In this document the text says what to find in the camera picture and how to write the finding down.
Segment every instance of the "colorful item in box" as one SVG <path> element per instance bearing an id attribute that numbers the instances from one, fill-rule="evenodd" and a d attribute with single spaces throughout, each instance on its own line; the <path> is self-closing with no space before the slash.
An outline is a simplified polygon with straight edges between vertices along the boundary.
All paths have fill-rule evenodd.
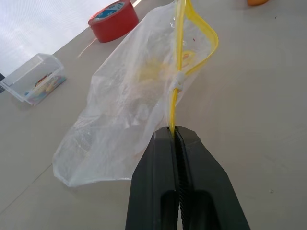
<path id="1" fill-rule="evenodd" d="M 46 77 L 48 77 L 50 74 L 44 76 L 42 79 L 40 79 L 35 86 L 37 87 Z M 35 104 L 35 102 L 38 102 L 42 100 L 44 97 L 46 97 L 50 92 L 52 92 L 56 87 L 58 87 L 60 84 L 62 84 L 66 80 L 63 76 L 55 76 L 51 78 L 48 82 L 46 82 L 43 86 L 41 86 L 38 90 L 34 91 L 29 98 L 27 99 L 30 103 Z"/>

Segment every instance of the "yellow zip lock strip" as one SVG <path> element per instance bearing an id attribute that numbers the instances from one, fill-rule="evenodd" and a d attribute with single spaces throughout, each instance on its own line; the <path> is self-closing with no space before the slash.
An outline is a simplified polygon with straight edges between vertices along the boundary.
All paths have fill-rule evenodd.
<path id="1" fill-rule="evenodd" d="M 208 58 L 215 52 L 218 46 L 218 37 L 216 32 L 194 11 L 193 6 L 190 0 L 177 0 L 176 1 L 176 16 L 175 16 L 175 34 L 176 34 L 176 50 L 175 58 L 177 71 L 182 71 L 182 49 L 183 49 L 183 25 L 184 25 L 184 16 L 187 17 L 193 24 L 195 24 L 201 32 L 209 39 L 211 43 L 211 52 L 210 54 L 198 64 L 196 64 L 191 69 L 187 70 L 185 73 L 187 76 L 199 68 L 201 68 Z M 178 95 L 178 88 L 175 88 L 171 95 L 171 103 L 169 109 L 169 129 L 174 137 L 175 135 L 175 108 Z"/>

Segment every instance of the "ziplock bag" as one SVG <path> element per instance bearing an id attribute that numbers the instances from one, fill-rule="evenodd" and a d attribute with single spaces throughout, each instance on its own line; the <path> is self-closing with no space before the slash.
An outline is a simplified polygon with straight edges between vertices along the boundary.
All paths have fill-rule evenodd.
<path id="1" fill-rule="evenodd" d="M 151 10 L 93 75 L 87 106 L 53 157 L 54 175 L 67 186 L 131 179 L 153 132 L 168 119 L 172 126 L 172 108 L 217 44 L 189 0 Z"/>

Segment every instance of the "orange object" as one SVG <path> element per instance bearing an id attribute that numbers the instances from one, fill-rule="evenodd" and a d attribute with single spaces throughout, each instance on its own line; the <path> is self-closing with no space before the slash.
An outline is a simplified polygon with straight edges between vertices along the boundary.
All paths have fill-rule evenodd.
<path id="1" fill-rule="evenodd" d="M 269 0 L 247 0 L 247 1 L 248 1 L 248 5 L 250 6 L 258 6 L 258 5 L 265 4 Z"/>

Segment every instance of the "tape label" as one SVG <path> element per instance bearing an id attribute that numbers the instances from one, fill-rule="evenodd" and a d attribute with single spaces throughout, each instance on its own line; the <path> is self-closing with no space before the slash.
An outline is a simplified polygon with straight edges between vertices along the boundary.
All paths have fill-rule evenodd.
<path id="1" fill-rule="evenodd" d="M 125 3 L 123 1 L 115 3 L 113 5 L 110 5 L 109 7 L 105 8 L 102 12 L 100 12 L 93 21 L 97 22 L 100 21 L 102 19 L 105 19 L 109 16 L 111 16 L 112 14 L 114 14 L 115 12 L 119 11 L 123 5 Z"/>

